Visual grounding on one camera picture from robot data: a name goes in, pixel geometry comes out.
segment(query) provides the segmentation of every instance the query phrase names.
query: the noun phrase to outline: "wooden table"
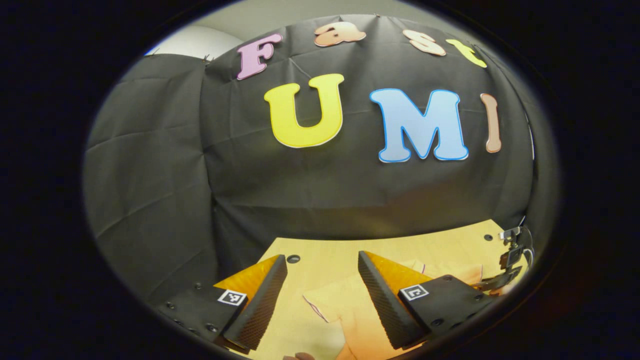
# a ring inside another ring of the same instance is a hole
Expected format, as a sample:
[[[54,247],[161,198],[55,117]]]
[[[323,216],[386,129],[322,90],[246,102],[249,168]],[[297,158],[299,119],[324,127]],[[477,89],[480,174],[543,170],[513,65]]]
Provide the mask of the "wooden table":
[[[448,231],[376,240],[300,240],[277,238],[260,261],[271,256],[298,255],[300,261],[287,264],[288,275],[258,350],[251,351],[250,359],[280,360],[284,355],[297,352],[312,354],[316,360],[333,360],[345,344],[340,322],[326,323],[313,312],[303,292],[331,282],[341,281],[358,273],[358,251],[367,250],[398,263],[418,259],[424,264],[453,262],[482,264],[482,277],[503,272],[500,255],[507,251],[498,233],[501,229],[493,220],[487,220]],[[484,239],[486,234],[492,241]],[[527,263],[524,256],[515,266]]]

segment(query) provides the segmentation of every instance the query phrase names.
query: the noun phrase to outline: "foam letter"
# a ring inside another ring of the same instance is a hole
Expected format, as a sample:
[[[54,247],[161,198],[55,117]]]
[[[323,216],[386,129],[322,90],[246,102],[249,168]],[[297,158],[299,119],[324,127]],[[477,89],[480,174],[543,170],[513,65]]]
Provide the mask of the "foam letter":
[[[500,126],[498,123],[498,102],[489,94],[480,94],[480,99],[486,108],[486,118],[489,127],[489,140],[486,141],[488,152],[499,152],[502,148],[500,141]]]
[[[480,67],[486,67],[486,64],[484,63],[484,61],[476,58],[474,56],[474,54],[476,53],[472,48],[470,48],[469,46],[466,46],[464,44],[462,44],[460,41],[458,40],[454,40],[454,39],[447,39],[447,42],[450,43],[451,45],[455,46],[456,49],[458,49],[458,51],[464,55],[464,57],[467,58],[467,60],[471,61],[472,63],[480,66]]]
[[[436,40],[433,40],[433,38],[427,34],[414,30],[403,30],[402,34],[410,39],[409,42],[411,45],[422,52],[440,56],[447,54],[447,52],[442,49],[442,46],[436,44]]]
[[[411,151],[404,146],[403,131],[420,159],[429,154],[436,131],[439,140],[433,154],[437,159],[467,158],[469,151],[462,139],[458,94],[448,90],[433,90],[424,115],[399,89],[375,90],[369,98],[380,105],[385,126],[385,148],[379,153],[380,161],[397,163],[409,160]]]
[[[238,74],[238,80],[246,79],[251,75],[256,75],[264,71],[267,65],[260,62],[260,57],[263,57],[265,60],[270,59],[273,55],[273,45],[271,45],[271,43],[280,41],[282,41],[282,35],[273,34],[239,47],[238,52],[240,53],[241,70]]]
[[[285,84],[264,94],[271,108],[273,135],[289,147],[318,146],[331,140],[342,128],[342,104],[338,84],[344,81],[340,74],[316,76],[309,86],[318,89],[322,117],[314,126],[302,127],[296,119],[294,95],[300,90],[298,84]]]
[[[321,26],[316,29],[316,35],[318,35],[316,37],[316,45],[323,47],[336,45],[343,41],[358,41],[367,36],[366,33],[358,30],[354,24],[346,21]]]

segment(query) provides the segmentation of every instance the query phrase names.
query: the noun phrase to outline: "textured gripper pad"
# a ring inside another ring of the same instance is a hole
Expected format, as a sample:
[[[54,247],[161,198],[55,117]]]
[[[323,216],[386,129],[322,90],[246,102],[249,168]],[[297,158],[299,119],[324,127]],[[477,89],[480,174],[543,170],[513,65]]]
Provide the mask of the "textured gripper pad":
[[[391,292],[364,251],[358,253],[358,272],[393,348],[412,347],[426,337],[425,331]]]
[[[278,256],[271,270],[264,278],[255,297],[237,320],[224,333],[225,339],[244,348],[256,350],[269,325],[278,294],[287,277],[284,255]]]

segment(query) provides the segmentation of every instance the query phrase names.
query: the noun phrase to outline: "bolt hole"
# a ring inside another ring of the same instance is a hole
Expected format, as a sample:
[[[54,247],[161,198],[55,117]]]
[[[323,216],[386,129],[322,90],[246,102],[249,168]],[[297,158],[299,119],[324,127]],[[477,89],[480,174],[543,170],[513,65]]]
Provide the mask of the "bolt hole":
[[[289,264],[295,264],[297,262],[300,261],[300,256],[299,255],[291,255],[287,258],[287,262]]]

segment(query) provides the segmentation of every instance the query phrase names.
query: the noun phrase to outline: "hand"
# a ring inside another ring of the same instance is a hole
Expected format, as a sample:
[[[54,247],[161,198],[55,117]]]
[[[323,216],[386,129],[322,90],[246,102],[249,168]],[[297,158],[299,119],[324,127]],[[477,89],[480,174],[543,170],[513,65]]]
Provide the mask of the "hand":
[[[293,356],[285,356],[282,360],[316,360],[313,356],[307,354],[306,352],[297,352],[296,357]]]

